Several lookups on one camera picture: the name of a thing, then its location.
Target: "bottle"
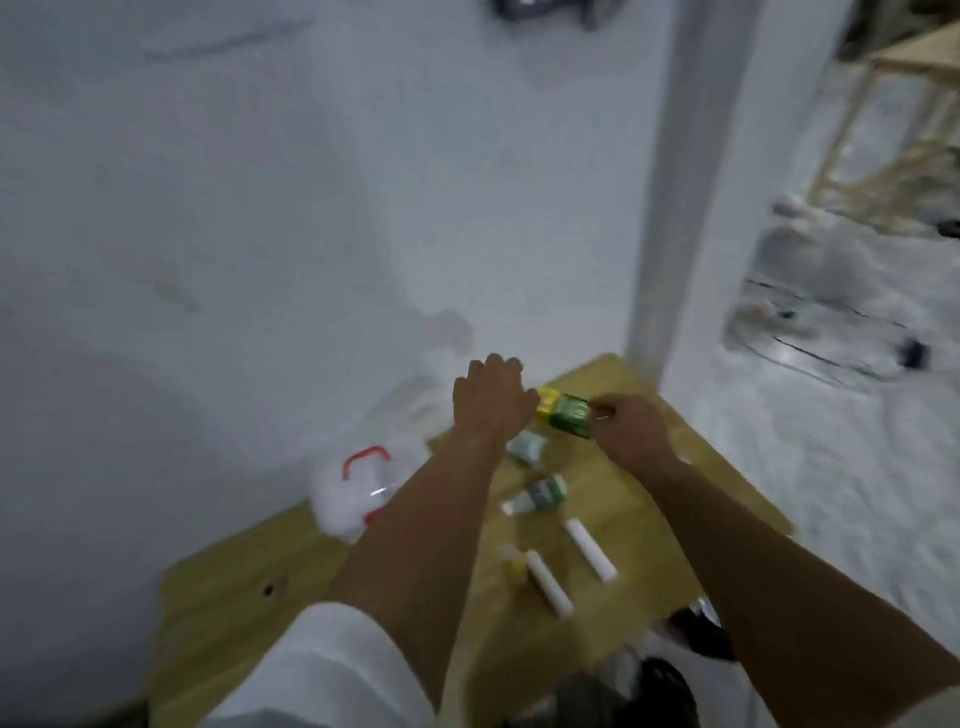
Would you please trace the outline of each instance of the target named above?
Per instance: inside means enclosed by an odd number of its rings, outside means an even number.
[[[589,438],[587,415],[590,405],[587,400],[562,394],[551,387],[538,387],[537,392],[540,394],[540,405],[537,407],[537,419],[540,422],[577,437]]]
[[[507,516],[515,516],[517,513],[533,513],[535,511],[548,511],[556,508],[566,500],[566,481],[559,473],[554,473],[550,477],[538,480],[530,485],[526,490],[521,491],[510,500],[504,500],[500,503],[500,510]]]
[[[545,437],[525,429],[507,443],[507,452],[518,460],[522,460],[531,468],[539,469],[541,466],[540,458],[543,455],[545,445]]]

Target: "wooden table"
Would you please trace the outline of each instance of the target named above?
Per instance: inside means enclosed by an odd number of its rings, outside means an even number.
[[[554,386],[582,397],[642,393],[657,401],[677,451],[781,532],[790,524],[617,356],[607,354],[561,376]],[[464,620],[454,648],[442,725],[492,726],[546,694],[571,671],[589,667],[630,634],[689,604],[701,589],[652,500],[628,487],[590,441],[550,435],[547,470],[569,486],[560,512],[507,518],[501,499],[531,473],[505,458],[493,479]],[[579,518],[619,569],[604,586],[561,527]],[[576,605],[557,621],[531,585],[512,585],[501,546],[536,548]],[[304,504],[174,565],[162,586],[148,685],[152,723],[193,726],[256,664],[306,605],[322,598],[347,548],[321,535]]]
[[[960,125],[960,21],[873,53],[866,63],[863,80],[853,93],[840,130],[807,192],[807,201],[822,206],[828,192],[838,193],[843,211],[853,219],[881,231],[896,231],[898,217],[923,192],[919,187],[903,189],[903,183],[934,169],[948,153]],[[853,182],[840,182],[833,174],[860,112],[877,83],[891,74],[922,76],[926,84],[900,150],[890,163],[873,174]]]

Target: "black object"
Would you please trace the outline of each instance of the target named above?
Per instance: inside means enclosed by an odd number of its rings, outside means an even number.
[[[670,615],[667,623],[683,635],[690,651],[713,660],[736,662],[730,635],[723,627],[710,621],[703,612],[694,612],[687,607]]]
[[[493,11],[504,20],[542,17],[557,8],[577,8],[584,30],[595,31],[623,6],[626,0],[493,0]]]
[[[698,728],[697,701],[680,671],[666,660],[648,657],[640,663],[636,697],[617,712],[613,728],[661,726]]]
[[[960,220],[942,220],[937,223],[937,232],[944,237],[960,237]]]
[[[930,347],[909,338],[898,349],[900,365],[903,369],[926,369],[930,358]]]

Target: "white sleeve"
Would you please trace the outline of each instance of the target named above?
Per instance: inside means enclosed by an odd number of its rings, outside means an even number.
[[[284,713],[325,728],[420,728],[434,715],[383,628],[346,604],[303,610],[250,676],[209,716],[223,728]]]
[[[960,688],[950,688],[914,706],[890,728],[955,728],[958,725]]]

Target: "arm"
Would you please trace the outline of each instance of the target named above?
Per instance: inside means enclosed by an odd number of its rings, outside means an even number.
[[[883,726],[960,685],[905,614],[774,531],[682,463],[641,397],[591,403],[600,447],[653,497],[782,726]]]
[[[467,600],[493,470],[540,398],[520,362],[470,362],[453,388],[453,428],[353,547],[326,598],[365,612],[394,640],[439,708]]]

